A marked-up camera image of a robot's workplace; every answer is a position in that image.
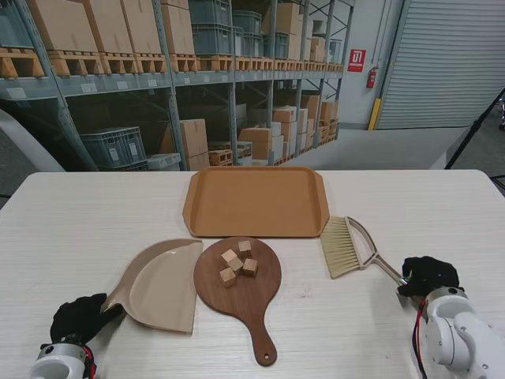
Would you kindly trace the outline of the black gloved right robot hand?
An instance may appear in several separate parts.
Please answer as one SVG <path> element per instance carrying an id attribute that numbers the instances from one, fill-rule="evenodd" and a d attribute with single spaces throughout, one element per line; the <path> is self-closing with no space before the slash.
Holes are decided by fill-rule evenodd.
<path id="1" fill-rule="evenodd" d="M 407 284 L 398 287 L 398 293 L 405 297 L 425 298 L 441 287 L 461 289 L 455 267 L 433 257 L 407 257 L 402 265 L 402 275 Z"/>

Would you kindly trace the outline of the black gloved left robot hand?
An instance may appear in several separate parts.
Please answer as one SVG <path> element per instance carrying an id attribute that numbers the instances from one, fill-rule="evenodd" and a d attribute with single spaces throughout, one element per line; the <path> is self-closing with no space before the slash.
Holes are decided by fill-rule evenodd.
<path id="1" fill-rule="evenodd" d="M 51 342 L 71 339 L 86 344 L 92 340 L 106 325 L 123 314 L 124 309 L 119 304 L 102 311 L 106 300 L 107 295 L 99 293 L 62 304 L 53 316 Z"/>

